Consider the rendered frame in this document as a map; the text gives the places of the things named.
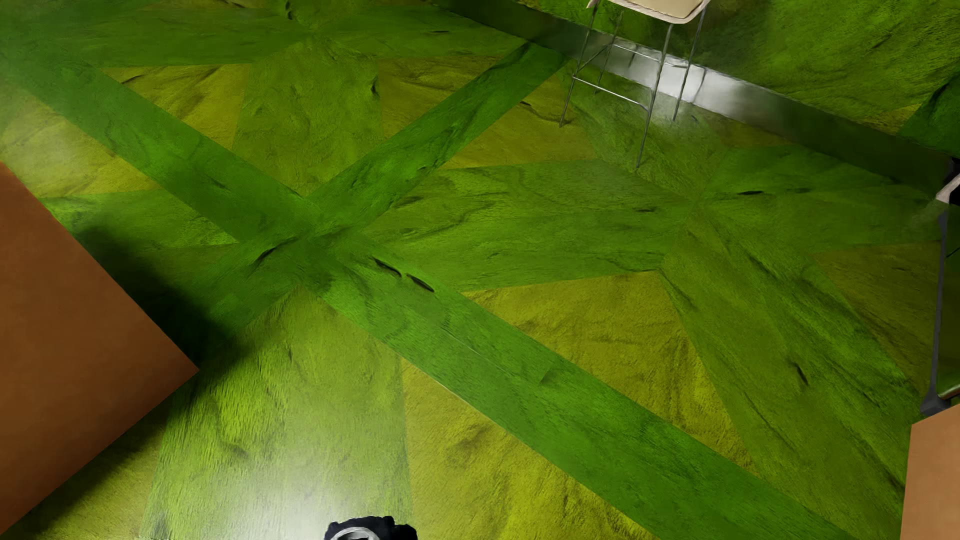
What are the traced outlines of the brown wooden counter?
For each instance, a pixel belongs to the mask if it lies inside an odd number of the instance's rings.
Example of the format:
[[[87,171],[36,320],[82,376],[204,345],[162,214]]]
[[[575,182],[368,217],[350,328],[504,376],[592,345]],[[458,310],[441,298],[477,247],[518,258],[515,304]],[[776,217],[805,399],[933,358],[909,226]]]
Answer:
[[[0,534],[197,372],[0,162]]]

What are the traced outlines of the black robot body part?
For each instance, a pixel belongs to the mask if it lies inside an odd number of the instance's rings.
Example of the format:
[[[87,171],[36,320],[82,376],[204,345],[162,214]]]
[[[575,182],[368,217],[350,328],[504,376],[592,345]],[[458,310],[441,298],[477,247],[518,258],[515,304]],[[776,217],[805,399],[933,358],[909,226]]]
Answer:
[[[330,522],[323,540],[419,540],[416,529],[392,516],[366,516]]]

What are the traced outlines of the light brown wooden cabinet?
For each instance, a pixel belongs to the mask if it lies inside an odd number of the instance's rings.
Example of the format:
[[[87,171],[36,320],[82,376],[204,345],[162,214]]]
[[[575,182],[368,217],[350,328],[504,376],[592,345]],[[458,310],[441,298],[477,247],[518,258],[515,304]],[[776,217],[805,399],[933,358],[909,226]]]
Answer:
[[[960,540],[960,402],[911,426],[899,540]]]

